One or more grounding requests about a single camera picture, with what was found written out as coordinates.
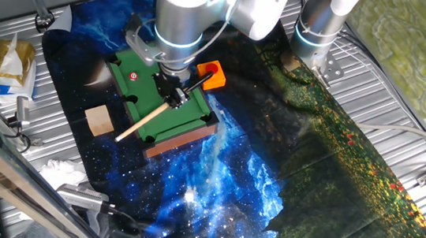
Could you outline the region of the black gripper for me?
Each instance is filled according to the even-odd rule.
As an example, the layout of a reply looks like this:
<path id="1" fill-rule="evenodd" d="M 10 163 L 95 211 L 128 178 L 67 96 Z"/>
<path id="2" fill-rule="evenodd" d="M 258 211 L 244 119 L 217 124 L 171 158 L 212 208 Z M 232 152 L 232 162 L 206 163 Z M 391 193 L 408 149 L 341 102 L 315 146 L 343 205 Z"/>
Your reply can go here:
<path id="1" fill-rule="evenodd" d="M 159 95 L 166 101 L 170 101 L 173 109 L 180 108 L 190 100 L 188 94 L 181 88 L 179 81 L 171 76 L 158 72 L 152 75 L 152 79 L 155 81 Z"/>

